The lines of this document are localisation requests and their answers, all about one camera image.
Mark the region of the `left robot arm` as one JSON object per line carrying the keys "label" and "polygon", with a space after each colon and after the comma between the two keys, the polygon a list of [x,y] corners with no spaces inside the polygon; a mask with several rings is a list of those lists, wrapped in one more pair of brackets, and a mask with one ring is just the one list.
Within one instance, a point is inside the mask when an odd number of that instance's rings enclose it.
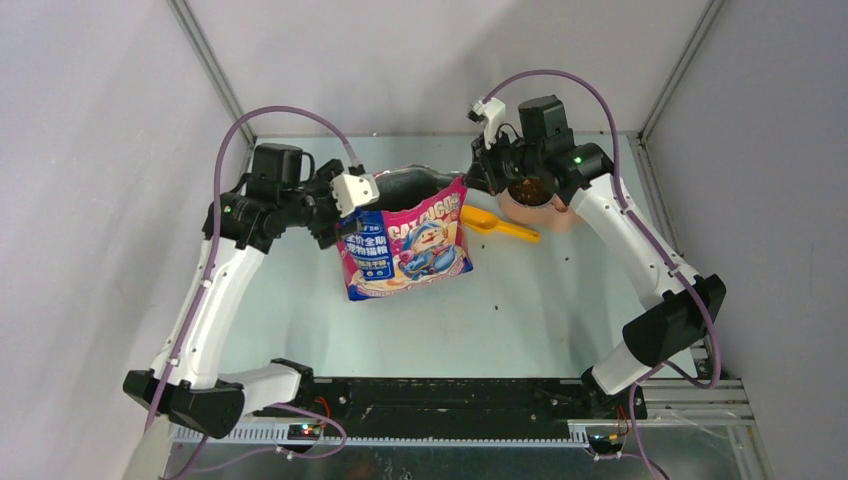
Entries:
{"label": "left robot arm", "polygon": [[311,368],[273,359],[224,374],[220,363],[241,301],[275,241],[293,228],[307,229],[322,249],[339,240],[343,212],[335,188],[346,173],[339,159],[317,165],[299,147],[262,144],[237,183],[214,192],[178,319],[150,367],[128,371],[123,381],[124,393],[151,420],[164,417],[221,439],[244,416],[276,403],[292,416],[312,411]]}

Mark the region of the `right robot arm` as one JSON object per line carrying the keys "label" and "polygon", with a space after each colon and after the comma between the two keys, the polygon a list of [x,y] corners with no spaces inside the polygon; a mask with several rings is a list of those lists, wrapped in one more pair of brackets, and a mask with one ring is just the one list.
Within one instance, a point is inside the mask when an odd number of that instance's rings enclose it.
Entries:
{"label": "right robot arm", "polygon": [[644,313],[622,329],[622,341],[581,377],[585,411],[606,418],[621,393],[709,332],[726,295],[717,275],[705,277],[646,223],[616,163],[597,144],[578,145],[563,103],[554,95],[520,104],[521,132],[503,132],[506,106],[480,100],[468,113],[482,127],[472,142],[467,187],[492,196],[538,180],[583,219],[622,264]]}

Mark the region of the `yellow plastic scoop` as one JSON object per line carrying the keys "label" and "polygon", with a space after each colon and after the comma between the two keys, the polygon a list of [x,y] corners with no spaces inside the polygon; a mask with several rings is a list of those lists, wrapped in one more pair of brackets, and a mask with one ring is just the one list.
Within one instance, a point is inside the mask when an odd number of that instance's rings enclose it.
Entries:
{"label": "yellow plastic scoop", "polygon": [[464,205],[460,212],[465,226],[480,234],[504,234],[529,243],[539,243],[539,232],[502,220],[496,214],[471,205]]}

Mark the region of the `pink double bowl stand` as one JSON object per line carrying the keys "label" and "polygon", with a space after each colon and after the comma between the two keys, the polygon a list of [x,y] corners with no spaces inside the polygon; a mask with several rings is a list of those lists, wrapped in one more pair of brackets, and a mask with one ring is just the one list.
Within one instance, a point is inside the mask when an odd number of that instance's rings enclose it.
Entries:
{"label": "pink double bowl stand", "polygon": [[511,221],[564,233],[582,219],[538,179],[516,180],[497,196],[501,212]]}

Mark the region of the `colourful pet food bag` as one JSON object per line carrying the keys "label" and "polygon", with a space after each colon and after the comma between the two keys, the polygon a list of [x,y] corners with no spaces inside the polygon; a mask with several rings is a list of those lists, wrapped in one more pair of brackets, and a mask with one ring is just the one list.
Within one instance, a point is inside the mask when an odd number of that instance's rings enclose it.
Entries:
{"label": "colourful pet food bag", "polygon": [[467,195],[461,173],[408,165],[375,179],[378,201],[345,219],[361,229],[337,243],[349,300],[384,298],[473,270],[460,219]]}

